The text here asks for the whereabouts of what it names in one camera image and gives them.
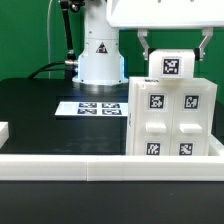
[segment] black cable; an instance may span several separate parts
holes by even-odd
[[[62,65],[62,64],[64,65],[65,62],[64,61],[58,61],[58,62],[53,62],[53,63],[47,64],[47,65],[39,68],[35,72],[31,73],[28,76],[28,79],[33,79],[38,73],[43,72],[43,71],[46,71],[47,68],[50,68],[50,67],[53,67],[53,66],[56,66],[56,65]]]

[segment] black sticker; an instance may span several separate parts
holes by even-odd
[[[193,143],[180,143],[180,156],[191,156],[193,154]]]
[[[165,96],[164,95],[150,95],[149,108],[150,109],[164,109]]]
[[[122,115],[121,110],[103,109],[102,112],[103,115],[111,115],[111,116]]]
[[[164,75],[179,75],[180,59],[164,59]]]
[[[160,155],[161,143],[150,142],[147,143],[147,155],[158,156]]]
[[[82,115],[97,114],[97,110],[96,109],[78,109],[77,114],[82,114]]]
[[[199,95],[186,95],[184,100],[184,109],[198,109]]]
[[[79,103],[80,108],[96,108],[97,103]]]
[[[111,108],[111,109],[120,108],[120,104],[119,103],[102,103],[102,108]]]

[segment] white panel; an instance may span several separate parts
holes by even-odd
[[[121,156],[98,156],[88,162],[88,181],[121,181],[123,161]]]
[[[83,180],[88,156],[1,155],[0,180]]]
[[[108,0],[107,20],[121,28],[224,26],[223,0]]]
[[[0,148],[9,138],[8,122],[0,122]]]

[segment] white box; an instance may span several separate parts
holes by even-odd
[[[130,78],[127,155],[208,155],[217,85]]]

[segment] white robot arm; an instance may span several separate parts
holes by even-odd
[[[61,0],[60,4],[73,12],[78,12],[80,7],[85,5],[84,51],[78,58],[78,73],[73,77],[74,85],[103,91],[125,85],[128,81],[124,77],[124,58],[119,53],[119,30],[111,28],[106,20],[107,2]],[[76,59],[69,37],[71,32],[67,31],[66,34],[68,56],[71,54],[71,59]]]

